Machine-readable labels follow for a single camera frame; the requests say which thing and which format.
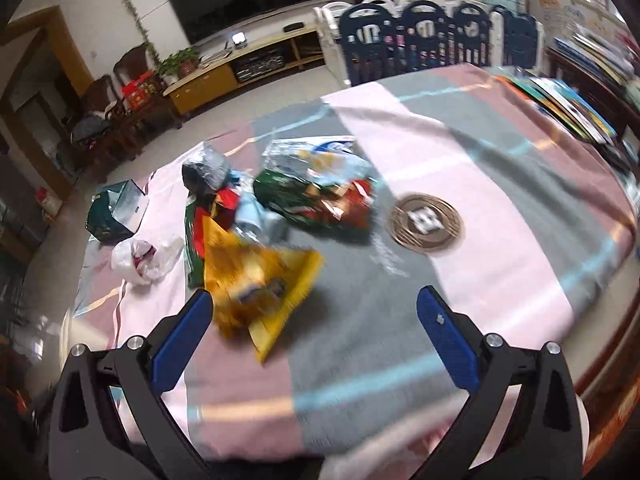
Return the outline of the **red snack wrapper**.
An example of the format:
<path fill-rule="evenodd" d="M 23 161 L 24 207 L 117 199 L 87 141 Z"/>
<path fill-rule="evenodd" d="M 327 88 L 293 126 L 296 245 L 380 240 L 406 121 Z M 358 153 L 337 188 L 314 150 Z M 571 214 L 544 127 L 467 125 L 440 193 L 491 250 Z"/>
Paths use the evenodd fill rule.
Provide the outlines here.
<path fill-rule="evenodd" d="M 236 211 L 240 204 L 240 194 L 232 188 L 222 188 L 215 196 L 198 200 L 195 206 L 193 222 L 193 239 L 204 240 L 204 220 L 213 219 L 218 226 L 229 231 L 234 223 Z"/>

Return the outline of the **dark green tissue box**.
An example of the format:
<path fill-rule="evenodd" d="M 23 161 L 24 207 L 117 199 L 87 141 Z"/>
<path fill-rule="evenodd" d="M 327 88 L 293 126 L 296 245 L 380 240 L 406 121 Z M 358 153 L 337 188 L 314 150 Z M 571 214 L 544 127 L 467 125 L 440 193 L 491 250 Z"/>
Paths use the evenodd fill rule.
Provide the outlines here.
<path fill-rule="evenodd" d="M 104 186 L 92 196 L 86 230 L 103 244 L 117 244 L 138 232 L 148 206 L 149 197 L 133 180 Z"/>

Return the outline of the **potted green plant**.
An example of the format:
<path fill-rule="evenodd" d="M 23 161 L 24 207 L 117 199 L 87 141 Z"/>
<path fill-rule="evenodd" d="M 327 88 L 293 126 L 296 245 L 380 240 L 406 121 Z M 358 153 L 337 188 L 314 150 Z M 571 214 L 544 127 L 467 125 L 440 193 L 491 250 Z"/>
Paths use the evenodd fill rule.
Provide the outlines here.
<path fill-rule="evenodd" d="M 187 47 L 165 58 L 157 66 L 156 72 L 160 76 L 184 78 L 194 72 L 200 65 L 200 52 L 197 48 Z"/>

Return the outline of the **clear blue printed wrapper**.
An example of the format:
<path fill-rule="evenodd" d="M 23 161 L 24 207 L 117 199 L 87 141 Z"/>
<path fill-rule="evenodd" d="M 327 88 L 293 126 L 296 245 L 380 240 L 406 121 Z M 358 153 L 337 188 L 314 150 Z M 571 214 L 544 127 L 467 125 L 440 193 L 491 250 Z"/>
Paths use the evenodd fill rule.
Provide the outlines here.
<path fill-rule="evenodd" d="M 277 139 L 262 152 L 262 168 L 320 185 L 343 184 L 374 176 L 354 136 Z"/>

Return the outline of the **wooden tv cabinet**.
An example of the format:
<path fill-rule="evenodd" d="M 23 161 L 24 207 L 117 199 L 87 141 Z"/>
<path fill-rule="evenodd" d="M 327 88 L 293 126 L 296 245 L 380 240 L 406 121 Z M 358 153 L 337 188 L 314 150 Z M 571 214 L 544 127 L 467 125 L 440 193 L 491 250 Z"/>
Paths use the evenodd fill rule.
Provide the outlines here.
<path fill-rule="evenodd" d="M 248 47 L 205 62 L 171 84 L 163 96 L 184 116 L 236 90 L 273 76 L 301 72 L 324 62 L 316 26 L 262 38 Z"/>

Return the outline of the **grey black plastic bag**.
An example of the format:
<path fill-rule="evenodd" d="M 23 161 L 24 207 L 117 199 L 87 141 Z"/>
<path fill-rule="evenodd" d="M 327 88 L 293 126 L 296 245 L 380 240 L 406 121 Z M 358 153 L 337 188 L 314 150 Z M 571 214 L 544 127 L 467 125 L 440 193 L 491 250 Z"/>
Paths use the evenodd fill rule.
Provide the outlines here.
<path fill-rule="evenodd" d="M 223 188 L 231 170 L 229 159 L 209 144 L 196 148 L 182 163 L 184 186 L 195 196 L 214 196 Z"/>

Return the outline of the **striped pink grey tablecloth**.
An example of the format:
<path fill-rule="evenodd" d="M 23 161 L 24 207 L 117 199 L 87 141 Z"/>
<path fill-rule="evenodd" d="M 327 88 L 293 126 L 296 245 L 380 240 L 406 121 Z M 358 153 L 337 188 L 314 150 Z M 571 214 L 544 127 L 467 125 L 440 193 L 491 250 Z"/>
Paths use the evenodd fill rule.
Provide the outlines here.
<path fill-rule="evenodd" d="M 416 314 L 431 285 L 514 346 L 563 338 L 634 249 L 614 171 L 496 76 L 471 65 L 337 91 L 209 139 L 257 174 L 268 148 L 352 140 L 372 165 L 367 231 L 288 230 L 323 258 L 265 362 L 210 328 L 170 414 L 208 460 L 317 455 L 332 478 L 410 468 L 464 393 Z"/>

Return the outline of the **stack of books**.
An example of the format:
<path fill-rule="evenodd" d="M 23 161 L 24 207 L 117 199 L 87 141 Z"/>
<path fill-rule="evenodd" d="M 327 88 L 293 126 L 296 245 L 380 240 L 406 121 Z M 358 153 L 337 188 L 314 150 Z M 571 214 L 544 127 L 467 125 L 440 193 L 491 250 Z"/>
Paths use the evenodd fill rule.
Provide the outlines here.
<path fill-rule="evenodd" d="M 620 50 L 587 34 L 555 38 L 548 76 L 518 68 L 501 80 L 622 174 L 639 174 L 639 75 Z"/>

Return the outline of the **yellow chip bag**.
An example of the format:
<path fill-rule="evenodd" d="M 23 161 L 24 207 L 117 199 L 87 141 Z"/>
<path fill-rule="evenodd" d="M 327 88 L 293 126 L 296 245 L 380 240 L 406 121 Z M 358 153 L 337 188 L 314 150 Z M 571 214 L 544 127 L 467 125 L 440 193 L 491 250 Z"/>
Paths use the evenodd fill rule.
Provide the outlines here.
<path fill-rule="evenodd" d="M 212 218 L 203 220 L 204 286 L 221 336 L 248 333 L 258 362 L 265 362 L 286 323 L 319 276 L 314 249 L 271 247 L 242 240 Z"/>

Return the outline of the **blue white baby fence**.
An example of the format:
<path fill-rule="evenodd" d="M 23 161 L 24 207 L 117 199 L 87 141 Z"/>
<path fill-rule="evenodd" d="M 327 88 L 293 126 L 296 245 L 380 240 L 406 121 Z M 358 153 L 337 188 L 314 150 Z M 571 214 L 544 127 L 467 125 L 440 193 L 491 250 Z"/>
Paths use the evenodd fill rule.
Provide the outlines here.
<path fill-rule="evenodd" d="M 314 8 L 326 66 L 345 87 L 457 64 L 539 74 L 544 26 L 474 0 L 334 1 Z"/>

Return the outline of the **green snack wrapper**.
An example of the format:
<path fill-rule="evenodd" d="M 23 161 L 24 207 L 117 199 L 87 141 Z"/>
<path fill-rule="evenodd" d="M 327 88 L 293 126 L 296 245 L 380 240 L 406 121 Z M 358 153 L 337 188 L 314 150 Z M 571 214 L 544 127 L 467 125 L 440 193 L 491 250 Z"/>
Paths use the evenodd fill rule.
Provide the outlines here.
<path fill-rule="evenodd" d="M 186 280 L 190 289 L 204 286 L 204 208 L 195 195 L 186 200 L 184 228 L 186 229 Z"/>

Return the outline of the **green red foil snack bag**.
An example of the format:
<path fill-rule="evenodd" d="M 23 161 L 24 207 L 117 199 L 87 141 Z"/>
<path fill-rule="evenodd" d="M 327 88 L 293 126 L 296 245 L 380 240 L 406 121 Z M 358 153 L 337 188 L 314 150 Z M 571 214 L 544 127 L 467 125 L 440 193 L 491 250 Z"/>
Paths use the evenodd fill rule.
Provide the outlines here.
<path fill-rule="evenodd" d="M 374 204 L 374 181 L 320 183 L 265 169 L 254 179 L 256 200 L 283 218 L 310 230 L 367 230 Z"/>

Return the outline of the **red gift box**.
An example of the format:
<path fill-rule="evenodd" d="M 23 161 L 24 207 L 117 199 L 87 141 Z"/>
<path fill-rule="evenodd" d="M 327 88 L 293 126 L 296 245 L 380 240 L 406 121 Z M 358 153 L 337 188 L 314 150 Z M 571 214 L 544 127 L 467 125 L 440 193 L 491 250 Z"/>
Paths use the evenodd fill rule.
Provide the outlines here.
<path fill-rule="evenodd" d="M 157 73 L 147 70 L 138 79 L 122 86 L 122 95 L 130 110 L 140 110 L 152 101 L 153 96 L 163 92 L 163 85 Z"/>

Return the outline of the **white plastic bag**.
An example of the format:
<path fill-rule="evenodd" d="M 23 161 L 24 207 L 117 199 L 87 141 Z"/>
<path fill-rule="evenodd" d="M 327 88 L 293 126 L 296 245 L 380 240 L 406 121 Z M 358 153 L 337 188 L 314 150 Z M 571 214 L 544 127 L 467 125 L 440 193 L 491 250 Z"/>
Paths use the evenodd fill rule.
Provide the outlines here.
<path fill-rule="evenodd" d="M 131 237 L 113 248 L 111 269 L 128 284 L 149 286 L 160 281 L 174 268 L 183 247 L 184 241 L 180 237 L 164 240 L 157 245 Z"/>

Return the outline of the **light blue face mask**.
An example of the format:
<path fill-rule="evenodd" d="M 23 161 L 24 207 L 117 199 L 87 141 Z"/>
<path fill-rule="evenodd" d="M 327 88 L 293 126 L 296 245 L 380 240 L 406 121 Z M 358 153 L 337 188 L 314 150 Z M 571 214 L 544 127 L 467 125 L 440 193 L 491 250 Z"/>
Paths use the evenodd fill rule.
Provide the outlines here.
<path fill-rule="evenodd" d="M 232 170 L 231 189 L 239 195 L 232 231 L 247 242 L 261 245 L 277 244 L 286 237 L 285 218 L 262 206 L 254 195 L 254 178 L 246 172 Z"/>

